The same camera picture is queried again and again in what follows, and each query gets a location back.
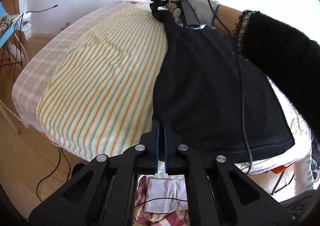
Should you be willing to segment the black sleeved right forearm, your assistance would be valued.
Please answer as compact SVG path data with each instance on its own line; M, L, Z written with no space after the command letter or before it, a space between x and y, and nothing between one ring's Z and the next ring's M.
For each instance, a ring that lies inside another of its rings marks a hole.
M319 137L319 44L259 11L219 6L208 22L232 30L237 52L266 74Z

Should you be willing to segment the grey gloved right hand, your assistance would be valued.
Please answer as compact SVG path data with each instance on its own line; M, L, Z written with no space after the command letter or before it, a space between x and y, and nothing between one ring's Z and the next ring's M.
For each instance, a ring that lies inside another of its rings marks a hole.
M169 0L171 4L182 0ZM201 24L206 24L208 27L213 27L215 15L219 8L219 2L215 0L187 0L193 8L198 21Z

